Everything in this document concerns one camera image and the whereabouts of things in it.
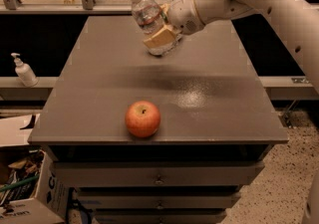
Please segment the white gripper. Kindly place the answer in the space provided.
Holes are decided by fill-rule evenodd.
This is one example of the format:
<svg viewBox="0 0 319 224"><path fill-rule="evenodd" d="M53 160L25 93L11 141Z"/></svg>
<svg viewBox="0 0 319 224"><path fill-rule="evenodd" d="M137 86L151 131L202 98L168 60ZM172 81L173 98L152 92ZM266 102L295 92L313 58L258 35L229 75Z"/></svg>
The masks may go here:
<svg viewBox="0 0 319 224"><path fill-rule="evenodd" d="M161 17L166 23L160 30L143 40L149 49L164 49L173 46L181 34L191 35L204 28L195 8L194 0L173 0L161 4Z"/></svg>

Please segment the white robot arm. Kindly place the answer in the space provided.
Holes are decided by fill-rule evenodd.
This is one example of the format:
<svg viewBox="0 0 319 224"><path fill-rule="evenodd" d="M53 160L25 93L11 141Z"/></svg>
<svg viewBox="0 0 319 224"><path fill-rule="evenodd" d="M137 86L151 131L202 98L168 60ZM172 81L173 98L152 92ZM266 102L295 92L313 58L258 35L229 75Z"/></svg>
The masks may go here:
<svg viewBox="0 0 319 224"><path fill-rule="evenodd" d="M257 13L319 90L319 11L305 0L173 0L168 23L184 34ZM317 135L294 133L266 156L266 167L221 224L319 224Z"/></svg>

